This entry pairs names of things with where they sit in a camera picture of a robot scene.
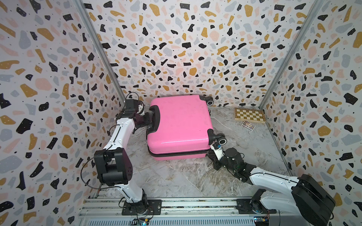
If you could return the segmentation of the pink hard-shell suitcase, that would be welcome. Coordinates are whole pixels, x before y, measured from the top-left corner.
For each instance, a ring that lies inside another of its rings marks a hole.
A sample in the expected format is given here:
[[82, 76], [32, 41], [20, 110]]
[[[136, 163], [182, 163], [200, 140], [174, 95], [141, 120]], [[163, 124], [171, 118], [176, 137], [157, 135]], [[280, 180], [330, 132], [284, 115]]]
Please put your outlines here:
[[214, 132], [209, 111], [213, 104], [212, 97], [200, 95], [152, 100], [153, 123], [146, 131], [149, 154], [158, 161], [204, 158], [214, 142], [225, 145], [225, 135]]

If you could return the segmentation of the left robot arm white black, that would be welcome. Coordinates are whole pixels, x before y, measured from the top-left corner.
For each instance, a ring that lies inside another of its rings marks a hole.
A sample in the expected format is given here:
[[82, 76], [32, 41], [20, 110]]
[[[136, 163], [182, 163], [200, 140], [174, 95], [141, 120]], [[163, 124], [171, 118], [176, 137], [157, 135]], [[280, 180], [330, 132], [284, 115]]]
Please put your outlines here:
[[126, 153], [129, 138], [138, 128], [151, 123], [151, 115], [145, 113], [140, 100], [127, 99], [116, 124], [111, 127], [113, 133], [102, 150], [96, 151], [94, 162], [101, 184], [116, 188], [128, 203], [141, 202], [143, 190], [132, 181], [133, 166]]

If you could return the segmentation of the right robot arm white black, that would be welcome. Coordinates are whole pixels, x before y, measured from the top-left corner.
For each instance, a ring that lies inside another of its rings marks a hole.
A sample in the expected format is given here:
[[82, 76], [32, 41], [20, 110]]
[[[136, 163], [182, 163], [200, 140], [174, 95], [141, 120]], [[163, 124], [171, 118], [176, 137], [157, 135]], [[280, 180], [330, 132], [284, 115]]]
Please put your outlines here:
[[249, 203], [239, 204], [241, 211], [266, 214], [270, 210], [302, 216], [313, 226], [326, 226], [334, 219], [335, 200], [316, 180], [303, 174], [286, 176], [246, 163], [234, 148], [209, 150], [207, 157], [215, 170], [225, 168], [243, 183], [259, 186]]

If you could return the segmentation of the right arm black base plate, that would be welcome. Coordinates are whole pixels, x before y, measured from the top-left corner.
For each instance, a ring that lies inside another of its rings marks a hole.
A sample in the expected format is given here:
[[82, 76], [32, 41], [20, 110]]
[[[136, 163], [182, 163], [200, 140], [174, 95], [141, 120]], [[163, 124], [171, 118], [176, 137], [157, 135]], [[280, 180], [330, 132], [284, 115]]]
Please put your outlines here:
[[266, 209], [260, 201], [255, 201], [252, 198], [243, 198], [236, 200], [236, 209], [239, 214], [275, 214], [274, 209]]

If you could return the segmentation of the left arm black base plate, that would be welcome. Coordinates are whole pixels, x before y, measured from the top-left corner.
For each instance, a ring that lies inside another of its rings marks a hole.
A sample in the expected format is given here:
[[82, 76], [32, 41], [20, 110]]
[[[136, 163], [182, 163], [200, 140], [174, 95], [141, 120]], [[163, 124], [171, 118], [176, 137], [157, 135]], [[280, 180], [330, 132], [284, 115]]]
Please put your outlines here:
[[125, 202], [122, 208], [122, 216], [157, 216], [161, 214], [161, 208], [161, 199], [151, 199], [147, 201], [139, 201], [137, 203]]

